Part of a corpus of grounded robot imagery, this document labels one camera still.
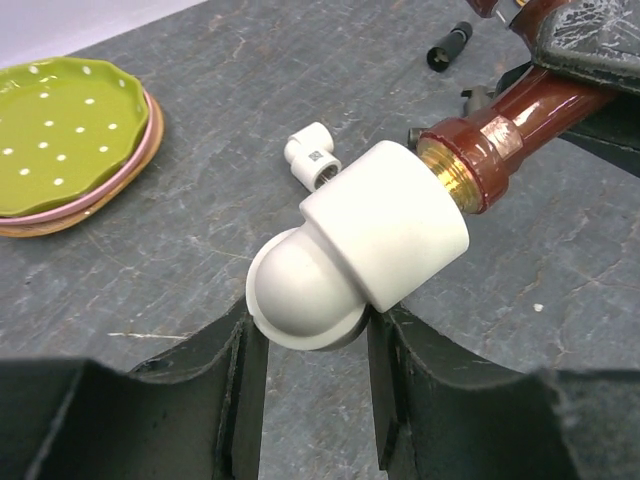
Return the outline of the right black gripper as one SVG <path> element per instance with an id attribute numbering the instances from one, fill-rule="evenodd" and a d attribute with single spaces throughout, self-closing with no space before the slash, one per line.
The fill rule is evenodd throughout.
<path id="1" fill-rule="evenodd" d="M 556 137 L 638 178 L 639 3 L 572 1 L 555 9 L 532 57 L 555 73 L 626 92 Z"/>

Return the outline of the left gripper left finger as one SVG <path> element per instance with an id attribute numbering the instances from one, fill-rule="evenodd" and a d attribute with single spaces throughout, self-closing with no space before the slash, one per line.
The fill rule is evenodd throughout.
<path id="1" fill-rule="evenodd" d="M 242 304 L 122 372 L 88 358 L 1 364 L 5 479 L 254 479 L 268 343 Z"/>

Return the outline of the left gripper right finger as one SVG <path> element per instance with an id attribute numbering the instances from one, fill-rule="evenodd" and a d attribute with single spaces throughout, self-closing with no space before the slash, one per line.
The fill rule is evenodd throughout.
<path id="1" fill-rule="evenodd" d="M 639 374 L 520 373 L 403 307 L 371 312 L 368 360 L 380 468 L 391 479 L 635 479 Z"/>

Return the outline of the white elbow pipe fitting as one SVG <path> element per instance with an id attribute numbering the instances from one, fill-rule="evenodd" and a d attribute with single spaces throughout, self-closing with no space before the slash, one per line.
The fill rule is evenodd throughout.
<path id="1" fill-rule="evenodd" d="M 300 211 L 303 224 L 267 242 L 246 280 L 256 327 L 293 350 L 350 343 L 368 308 L 388 311 L 469 246 L 446 188 L 391 141 L 374 145 Z"/>

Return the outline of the second white elbow fitting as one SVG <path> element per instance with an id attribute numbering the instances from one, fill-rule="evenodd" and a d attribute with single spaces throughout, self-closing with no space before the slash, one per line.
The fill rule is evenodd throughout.
<path id="1" fill-rule="evenodd" d="M 284 158 L 292 175 L 313 193 L 342 170 L 333 150 L 329 130 L 322 123 L 313 122 L 288 137 Z"/>

